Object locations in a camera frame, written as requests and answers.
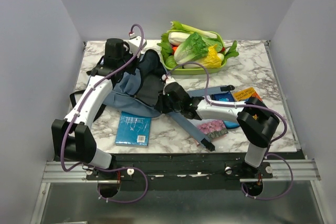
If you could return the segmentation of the blue student backpack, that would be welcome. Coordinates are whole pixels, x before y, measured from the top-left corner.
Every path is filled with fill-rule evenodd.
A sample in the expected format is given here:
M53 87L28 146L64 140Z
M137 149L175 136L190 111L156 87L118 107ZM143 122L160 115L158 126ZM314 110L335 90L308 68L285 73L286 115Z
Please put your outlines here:
M166 70L160 62L158 53L153 49L147 50L140 57L135 75L125 73L120 82L118 82L118 73L108 79L107 83L112 85L112 89L107 93L102 103L98 105L96 113L82 109L81 116L76 119L76 123L83 122L84 118L82 116L88 114L87 122L91 126L107 106L122 112L149 118L162 115L154 106L158 101L159 94L163 94L161 76L165 73ZM214 151L215 146L210 139L190 122L190 118L186 118L180 112L170 112L168 115L199 144L209 151Z

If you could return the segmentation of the teal blue book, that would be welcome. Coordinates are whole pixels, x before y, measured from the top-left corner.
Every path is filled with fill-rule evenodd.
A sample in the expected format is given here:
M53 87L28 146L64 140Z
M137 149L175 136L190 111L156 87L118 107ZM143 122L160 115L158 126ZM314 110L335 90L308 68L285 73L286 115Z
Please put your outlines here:
M147 147L151 121L149 117L121 112L115 145Z

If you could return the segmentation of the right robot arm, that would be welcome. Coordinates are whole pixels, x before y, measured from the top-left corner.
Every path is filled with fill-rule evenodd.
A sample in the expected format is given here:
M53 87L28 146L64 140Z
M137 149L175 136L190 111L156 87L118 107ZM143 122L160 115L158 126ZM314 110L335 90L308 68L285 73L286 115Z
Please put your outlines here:
M173 81L167 83L158 95L155 109L159 112L177 112L191 120L221 120L239 124L249 141L241 174L252 178L260 172L260 166L280 123L280 115L268 108L258 98L246 101L223 102L212 100L206 89L185 91Z

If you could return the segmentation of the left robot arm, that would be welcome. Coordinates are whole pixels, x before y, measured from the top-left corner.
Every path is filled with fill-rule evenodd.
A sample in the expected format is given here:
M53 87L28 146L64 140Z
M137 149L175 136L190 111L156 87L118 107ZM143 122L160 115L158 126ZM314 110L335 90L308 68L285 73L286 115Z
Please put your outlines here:
M135 62L143 43L141 36L128 41L108 39L105 55L93 68L80 100L64 119L53 121L51 130L54 150L60 157L64 171L71 171L71 168L65 166L65 156L68 155L78 165L85 163L99 167L98 173L104 179L112 179L116 175L116 166L111 163L112 156L97 148L91 127L103 101L113 89L111 78L123 74L125 68Z

